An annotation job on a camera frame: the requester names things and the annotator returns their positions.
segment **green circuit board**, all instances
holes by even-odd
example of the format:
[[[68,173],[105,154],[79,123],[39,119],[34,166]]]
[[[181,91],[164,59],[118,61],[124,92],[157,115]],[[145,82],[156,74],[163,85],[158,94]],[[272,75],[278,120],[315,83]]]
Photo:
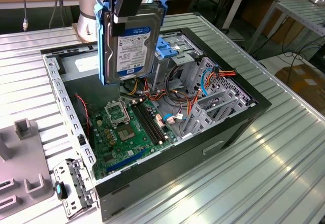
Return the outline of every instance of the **green circuit board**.
[[[153,112],[153,116],[159,114],[151,101],[144,101],[142,105],[147,110],[150,110],[150,113]],[[96,179],[108,176],[113,172],[109,171],[112,167],[115,171],[119,170],[176,141],[173,132],[166,125],[159,130],[168,138],[162,144],[154,144],[143,129],[131,106],[126,105],[125,107],[130,117],[129,124],[120,123],[116,128],[112,127],[109,116],[104,109],[90,117],[91,130],[93,131],[93,152],[96,157],[93,171]],[[118,110],[119,108],[115,107],[109,113],[120,116]]]

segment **yellow wire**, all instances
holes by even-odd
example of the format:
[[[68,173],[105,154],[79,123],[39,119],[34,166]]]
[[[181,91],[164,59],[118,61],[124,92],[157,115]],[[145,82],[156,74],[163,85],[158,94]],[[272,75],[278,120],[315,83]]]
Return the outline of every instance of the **yellow wire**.
[[[132,92],[128,93],[127,95],[132,95],[137,91],[137,87],[138,87],[138,80],[136,81],[136,84],[134,85],[134,89],[132,90]]]

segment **connector plug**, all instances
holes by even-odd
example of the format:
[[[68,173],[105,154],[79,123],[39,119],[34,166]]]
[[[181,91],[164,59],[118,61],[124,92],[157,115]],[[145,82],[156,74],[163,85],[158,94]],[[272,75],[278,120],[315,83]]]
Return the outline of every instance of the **connector plug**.
[[[22,28],[24,29],[24,32],[27,31],[27,28],[28,28],[28,19],[24,18],[24,21],[22,23]]]

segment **corrugated metal table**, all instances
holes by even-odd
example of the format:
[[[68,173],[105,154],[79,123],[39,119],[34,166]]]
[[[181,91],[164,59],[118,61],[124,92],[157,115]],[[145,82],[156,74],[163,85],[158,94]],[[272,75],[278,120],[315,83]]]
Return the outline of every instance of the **corrugated metal table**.
[[[261,35],[263,29],[269,22],[276,9],[280,10],[283,14],[270,31],[268,37],[276,32],[286,16],[289,16],[294,20],[300,22],[302,25],[320,36],[325,35],[325,6],[317,6],[308,0],[274,1],[254,33],[251,39],[251,43],[247,49],[248,53],[252,51],[252,48],[255,46],[257,39]]]
[[[162,29],[178,27],[190,27],[272,106],[233,146],[108,223],[317,223],[325,214],[325,118],[201,16],[168,16]],[[0,126],[36,120],[51,172],[74,151],[39,50],[78,38],[72,28],[59,28],[0,41]],[[29,221],[68,222],[53,196],[2,223]],[[93,208],[71,222],[98,223],[100,212]]]

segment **hard drive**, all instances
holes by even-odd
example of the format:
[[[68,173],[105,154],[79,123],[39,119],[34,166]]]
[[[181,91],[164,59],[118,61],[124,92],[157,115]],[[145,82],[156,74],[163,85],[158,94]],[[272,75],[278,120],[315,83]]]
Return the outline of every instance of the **hard drive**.
[[[127,18],[124,34],[112,37],[110,15],[105,14],[105,70],[106,83],[114,83],[151,72],[157,38],[164,9],[155,4],[141,5],[134,17]]]

